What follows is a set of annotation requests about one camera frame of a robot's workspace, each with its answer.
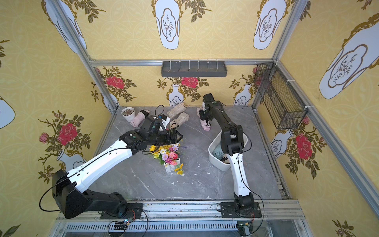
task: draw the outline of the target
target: white plastic basket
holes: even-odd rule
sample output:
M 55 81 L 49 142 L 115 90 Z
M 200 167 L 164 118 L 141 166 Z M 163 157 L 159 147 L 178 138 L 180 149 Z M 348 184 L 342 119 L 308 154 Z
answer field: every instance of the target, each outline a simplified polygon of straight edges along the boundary
M 224 162 L 220 161 L 219 159 L 217 159 L 216 157 L 212 155 L 213 151 L 221 143 L 221 132 L 216 136 L 216 138 L 208 147 L 209 162 L 213 164 L 214 166 L 216 166 L 218 169 L 222 171 L 227 171 L 228 169 L 230 169 L 230 164 L 225 164 Z M 245 134 L 243 134 L 243 143 L 244 143 L 243 146 L 245 147 L 247 144 L 247 136 Z

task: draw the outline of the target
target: vent grille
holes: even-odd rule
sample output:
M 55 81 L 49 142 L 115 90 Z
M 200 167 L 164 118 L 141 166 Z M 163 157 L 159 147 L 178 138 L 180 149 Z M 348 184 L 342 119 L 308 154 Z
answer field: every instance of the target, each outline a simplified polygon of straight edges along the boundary
M 108 222 L 80 223 L 72 222 L 67 225 L 66 232 L 107 232 Z M 237 221 L 149 221 L 148 231 L 236 231 Z M 136 221 L 130 224 L 126 232 L 143 232 L 146 230 L 147 222 Z M 113 232 L 114 223 L 109 226 Z

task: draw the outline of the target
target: rolled towel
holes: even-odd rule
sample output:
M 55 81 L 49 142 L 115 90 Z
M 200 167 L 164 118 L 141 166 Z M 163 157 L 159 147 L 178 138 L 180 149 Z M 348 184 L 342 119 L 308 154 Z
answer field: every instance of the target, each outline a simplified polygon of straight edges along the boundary
M 200 118 L 200 110 L 202 110 L 203 108 L 202 107 L 198 107 L 196 110 L 197 110 L 197 115 L 199 116 Z M 209 123 L 208 120 L 200 120 L 200 124 L 201 126 L 203 127 L 203 129 L 205 131 L 209 131 L 211 130 L 211 124 Z
M 173 119 L 178 114 L 186 110 L 186 107 L 184 106 L 184 103 L 180 103 L 175 105 L 174 108 L 172 108 L 170 111 L 167 112 L 167 115 L 170 117 L 170 119 Z
M 170 122 L 170 129 L 177 129 L 180 125 L 187 122 L 190 116 L 187 113 L 181 113 L 179 117 Z
M 150 111 L 141 110 L 130 122 L 133 127 L 138 127 L 140 123 L 149 115 Z

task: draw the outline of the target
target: black metal basket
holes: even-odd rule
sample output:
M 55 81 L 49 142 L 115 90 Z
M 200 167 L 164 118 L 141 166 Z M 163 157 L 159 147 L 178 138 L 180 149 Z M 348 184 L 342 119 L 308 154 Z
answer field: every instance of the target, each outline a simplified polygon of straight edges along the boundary
M 308 109 L 274 63 L 257 65 L 254 83 L 277 129 L 294 129 Z

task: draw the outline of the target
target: marble surface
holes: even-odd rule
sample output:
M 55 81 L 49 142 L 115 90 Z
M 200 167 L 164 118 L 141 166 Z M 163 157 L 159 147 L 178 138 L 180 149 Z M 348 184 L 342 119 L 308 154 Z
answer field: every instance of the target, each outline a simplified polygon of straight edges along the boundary
M 121 115 L 121 110 L 108 134 L 102 151 L 112 145 L 119 136 L 135 129 Z M 135 107 L 150 110 L 155 107 Z M 171 108 L 165 108 L 165 114 Z M 252 141 L 252 148 L 243 153 L 243 163 L 250 188 L 262 199 L 281 199 L 276 179 L 263 147 L 254 114 L 250 107 L 225 107 L 226 113 L 237 125 L 242 125 Z M 204 131 L 196 114 L 196 107 L 187 107 L 189 121 L 178 131 L 184 138 L 180 142 L 180 160 L 184 163 L 184 176 L 166 173 L 152 155 L 141 152 L 126 159 L 97 179 L 90 189 L 104 193 L 119 192 L 124 198 L 141 199 L 234 199 L 231 170 L 221 171 L 209 162 L 208 146 L 221 131 L 214 119 L 211 130 Z

